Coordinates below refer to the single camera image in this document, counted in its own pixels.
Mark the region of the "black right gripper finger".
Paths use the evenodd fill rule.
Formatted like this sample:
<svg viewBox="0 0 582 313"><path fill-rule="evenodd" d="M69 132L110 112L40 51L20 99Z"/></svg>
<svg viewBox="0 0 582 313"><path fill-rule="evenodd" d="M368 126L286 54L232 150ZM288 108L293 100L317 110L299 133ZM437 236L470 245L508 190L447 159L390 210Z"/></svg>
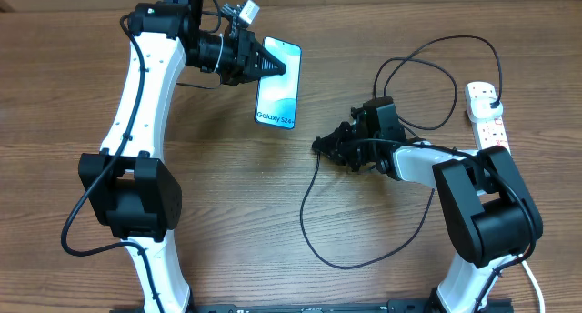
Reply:
<svg viewBox="0 0 582 313"><path fill-rule="evenodd" d="M347 121L341 122L340 125L327 136L317 136L312 143L312 150L318 154L319 148L340 148L344 143L356 138L356 128Z"/></svg>
<svg viewBox="0 0 582 313"><path fill-rule="evenodd" d="M318 152L340 166L361 167L364 165L357 146L319 148Z"/></svg>

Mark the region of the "Samsung Galaxy smartphone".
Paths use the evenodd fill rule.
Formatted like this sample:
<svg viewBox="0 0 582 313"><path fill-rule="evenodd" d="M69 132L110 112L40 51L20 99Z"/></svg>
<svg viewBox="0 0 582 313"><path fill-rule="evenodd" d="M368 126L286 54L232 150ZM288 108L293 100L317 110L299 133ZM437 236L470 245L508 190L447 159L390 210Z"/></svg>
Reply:
<svg viewBox="0 0 582 313"><path fill-rule="evenodd" d="M301 56L300 46L266 37L263 46L286 65L282 75L262 77L256 93L255 121L259 124L293 129L296 121Z"/></svg>

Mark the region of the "white power strip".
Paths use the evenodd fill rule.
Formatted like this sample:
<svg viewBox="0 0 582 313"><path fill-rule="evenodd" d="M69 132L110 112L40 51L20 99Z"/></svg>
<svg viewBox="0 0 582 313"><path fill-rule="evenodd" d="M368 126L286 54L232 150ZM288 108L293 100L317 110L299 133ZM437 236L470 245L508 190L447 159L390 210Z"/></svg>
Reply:
<svg viewBox="0 0 582 313"><path fill-rule="evenodd" d="M467 102L467 108L468 104L472 99L488 98L489 102L493 103L497 101L497 93L495 87L483 81L475 81L468 83L465 88L465 97ZM510 150L507 139L507 132L505 130L502 117L496 118L494 120L489 120L484 123L471 122L471 126L473 129L474 139L478 150L482 150L492 146L502 146L507 151Z"/></svg>

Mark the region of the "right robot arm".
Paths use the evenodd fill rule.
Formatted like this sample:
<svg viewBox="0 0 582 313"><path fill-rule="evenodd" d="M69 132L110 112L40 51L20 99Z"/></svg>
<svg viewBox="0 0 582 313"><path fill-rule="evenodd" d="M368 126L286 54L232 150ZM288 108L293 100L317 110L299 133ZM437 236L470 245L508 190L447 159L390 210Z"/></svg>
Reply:
<svg viewBox="0 0 582 313"><path fill-rule="evenodd" d="M517 165L502 146L461 151L406 137L391 97L351 110L351 121L312 144L320 157L357 172L382 174L435 190L456 251L445 279L427 299L392 299L391 312L511 312L510 300L488 300L503 270L524 262L543 222Z"/></svg>

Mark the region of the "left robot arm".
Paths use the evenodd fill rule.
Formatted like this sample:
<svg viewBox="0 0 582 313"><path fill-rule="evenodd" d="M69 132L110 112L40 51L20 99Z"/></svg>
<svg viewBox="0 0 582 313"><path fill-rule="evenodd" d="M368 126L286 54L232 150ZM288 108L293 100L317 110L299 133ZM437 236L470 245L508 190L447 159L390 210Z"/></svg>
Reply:
<svg viewBox="0 0 582 313"><path fill-rule="evenodd" d="M98 222L114 247L134 262L145 312L192 312L192 289L181 271L175 231L182 190L166 167L166 123L180 74L187 66L218 75L237 86L281 76L287 66L269 53L250 30L258 5L218 5L217 25L201 26L205 0L141 3L120 25L130 43L121 100L100 149L83 154L78 174Z"/></svg>

